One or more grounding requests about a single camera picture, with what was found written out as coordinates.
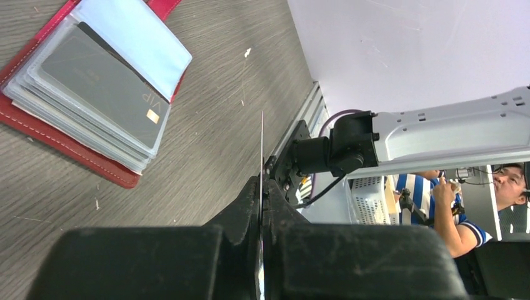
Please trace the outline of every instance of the wooden table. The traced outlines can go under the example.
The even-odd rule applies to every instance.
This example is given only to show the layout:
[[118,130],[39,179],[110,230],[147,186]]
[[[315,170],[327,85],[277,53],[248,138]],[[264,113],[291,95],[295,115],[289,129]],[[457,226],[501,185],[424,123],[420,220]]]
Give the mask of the wooden table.
[[[0,1],[0,64],[63,3]],[[261,111],[270,153],[313,85],[285,0],[184,0],[167,25],[194,59],[137,188],[0,124],[0,299],[24,297],[68,229],[206,222],[259,170]]]

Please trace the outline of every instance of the red leather wallet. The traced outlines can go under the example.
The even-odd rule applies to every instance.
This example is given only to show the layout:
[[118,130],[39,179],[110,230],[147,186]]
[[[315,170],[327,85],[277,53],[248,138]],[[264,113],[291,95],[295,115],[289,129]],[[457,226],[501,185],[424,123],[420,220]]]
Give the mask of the red leather wallet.
[[[5,83],[28,56],[45,40],[51,31],[63,20],[82,0],[68,0],[68,2],[44,25],[44,27],[18,52],[18,54],[0,71],[0,85]],[[147,5],[163,21],[181,0],[150,0]],[[173,100],[182,83],[180,79],[171,100]],[[12,105],[11,99],[0,92],[0,121],[21,131],[32,138],[50,145],[70,158],[75,159],[107,180],[124,188],[134,188],[140,175],[130,171],[116,161],[96,153],[83,146],[75,139],[67,136],[41,120],[30,116]]]

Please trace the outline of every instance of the white stitching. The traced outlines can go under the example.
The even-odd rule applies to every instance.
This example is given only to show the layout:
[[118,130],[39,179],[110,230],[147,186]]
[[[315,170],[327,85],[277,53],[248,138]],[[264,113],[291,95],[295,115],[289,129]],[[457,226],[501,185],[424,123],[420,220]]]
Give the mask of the white stitching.
[[166,18],[169,16],[169,14],[171,14],[171,12],[173,11],[173,9],[175,9],[175,8],[177,7],[177,5],[178,5],[181,1],[182,1],[182,0],[175,0],[175,5],[174,5],[172,8],[170,8],[170,9],[166,12],[166,14],[164,15],[164,17],[162,17],[162,21],[165,21],[165,20],[166,20]]
[[123,182],[125,182],[125,183],[128,183],[128,184],[131,184],[131,182],[126,181],[125,179],[122,179],[122,178],[119,177],[118,175],[116,175],[116,174],[112,173],[111,171],[105,169],[104,167],[100,166],[98,163],[96,163],[96,162],[93,161],[92,159],[89,159],[88,157],[85,157],[85,156],[83,156],[82,154],[76,152],[75,150],[73,150],[72,148],[68,147],[68,146],[67,146],[66,144],[64,144],[63,142],[58,141],[57,139],[54,139],[53,137],[48,136],[48,135],[46,135],[45,133],[43,133],[43,132],[41,132],[41,131],[38,131],[37,129],[34,129],[33,127],[31,127],[31,126],[29,126],[29,125],[27,125],[27,124],[25,124],[25,123],[23,123],[23,122],[21,122],[21,121],[18,121],[16,118],[11,117],[11,116],[8,116],[7,114],[4,114],[4,113],[1,112],[1,111],[0,111],[0,114],[1,114],[2,116],[5,116],[5,117],[7,117],[7,118],[9,118],[9,119],[11,119],[11,120],[17,122],[18,124],[24,126],[25,128],[28,128],[28,129],[30,129],[30,130],[32,130],[32,131],[34,131],[34,132],[36,132],[36,133],[38,133],[38,134],[40,134],[40,135],[42,135],[42,136],[47,137],[48,139],[54,141],[55,143],[60,144],[62,147],[65,147],[66,149],[70,150],[71,152],[77,154],[78,156],[81,156],[81,157],[84,158],[85,160],[87,160],[87,161],[93,163],[95,166],[101,168],[102,170],[104,170],[105,172],[109,173],[110,175],[112,175],[112,176],[118,178],[119,180],[121,180],[121,181],[123,181]]
[[[74,3],[73,3],[73,2],[70,2],[70,5],[67,6],[65,12],[64,12],[62,15],[60,15],[60,16],[55,20],[55,22],[53,23],[53,25],[50,26],[50,28],[49,28],[49,29],[48,29],[48,30],[47,30],[42,36],[46,36],[50,30],[52,30],[53,28],[55,28],[55,25],[56,25],[60,20],[63,19],[64,15],[68,12],[68,10],[69,10],[73,5],[74,5]],[[35,50],[35,48],[41,43],[42,40],[43,40],[42,38],[39,38],[39,39],[37,40],[37,43],[35,44],[35,46],[33,46],[33,48],[31,48],[31,49],[26,53],[26,55],[24,55],[24,57],[22,57],[22,59],[21,59],[21,60],[20,60],[20,61],[19,61],[19,62],[18,62],[18,63],[17,63],[12,69],[11,69],[11,70],[10,70],[9,74],[8,74],[6,77],[4,77],[4,79],[2,79],[2,81],[0,82],[0,85],[3,84],[4,81],[6,81],[6,79],[7,79],[9,76],[11,76],[11,74],[13,74],[14,70],[15,70],[15,69],[16,69],[16,68],[17,68],[17,67],[18,67],[18,66],[19,66],[19,65],[25,60],[25,58],[26,58],[28,55],[30,55],[30,54],[33,52],[33,50]],[[127,181],[127,180],[125,180],[125,179],[119,177],[118,175],[116,175],[116,174],[112,173],[111,171],[105,169],[104,167],[100,166],[98,163],[94,162],[93,160],[89,159],[88,157],[85,157],[85,156],[83,156],[82,154],[77,153],[75,150],[71,149],[70,147],[68,147],[67,145],[65,145],[63,142],[58,141],[58,140],[54,139],[54,138],[51,137],[51,136],[47,136],[46,134],[44,134],[44,133],[42,133],[42,132],[40,132],[40,131],[38,131],[38,130],[32,128],[32,127],[30,127],[29,125],[27,125],[27,124],[25,124],[25,123],[23,123],[23,122],[21,122],[21,121],[18,121],[16,118],[11,117],[11,116],[8,116],[7,114],[3,113],[2,111],[0,111],[0,114],[1,114],[2,116],[5,116],[5,117],[7,117],[7,118],[9,118],[9,119],[11,119],[11,120],[17,122],[18,124],[20,124],[20,125],[22,125],[22,126],[28,128],[28,129],[30,129],[30,130],[32,130],[32,131],[34,131],[34,132],[36,132],[36,133],[42,135],[42,136],[47,137],[48,139],[54,141],[55,143],[60,144],[62,147],[64,147],[64,148],[70,150],[72,153],[77,154],[78,156],[81,156],[81,157],[84,158],[85,160],[89,161],[90,163],[94,164],[95,166],[99,167],[100,169],[102,169],[103,171],[109,173],[110,175],[114,176],[115,178],[118,178],[119,180],[123,181],[124,183],[126,183],[126,184],[132,184],[132,182]]]

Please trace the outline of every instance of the gold chip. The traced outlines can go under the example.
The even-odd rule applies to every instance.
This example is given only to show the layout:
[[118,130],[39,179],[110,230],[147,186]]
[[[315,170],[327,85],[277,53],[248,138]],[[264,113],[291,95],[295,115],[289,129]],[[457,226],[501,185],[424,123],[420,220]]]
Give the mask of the gold chip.
[[148,110],[147,111],[147,117],[154,123],[154,124],[157,124],[158,123],[158,119],[160,119],[160,116],[158,116],[156,114],[156,112],[154,112],[153,110]]

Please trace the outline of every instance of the blue and white striped shirt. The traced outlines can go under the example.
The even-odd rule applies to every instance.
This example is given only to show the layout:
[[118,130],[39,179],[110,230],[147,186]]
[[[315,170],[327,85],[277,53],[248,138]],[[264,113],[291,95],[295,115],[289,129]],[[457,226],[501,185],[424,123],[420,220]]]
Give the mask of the blue and white striped shirt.
[[[397,191],[402,191],[404,188],[411,192],[412,201],[415,205],[423,211],[429,219],[434,218],[435,202],[434,196],[431,195],[431,190],[440,184],[438,178],[427,180],[421,176],[414,174],[400,174],[394,175],[394,183]],[[455,200],[451,203],[462,203],[460,194],[456,194]],[[463,225],[469,228],[477,238],[477,247],[491,239],[491,236],[481,229],[479,226],[467,219],[465,214],[460,214],[453,217],[455,225]],[[399,223],[403,225],[419,224],[415,216],[412,216],[408,209],[403,209],[399,214]]]

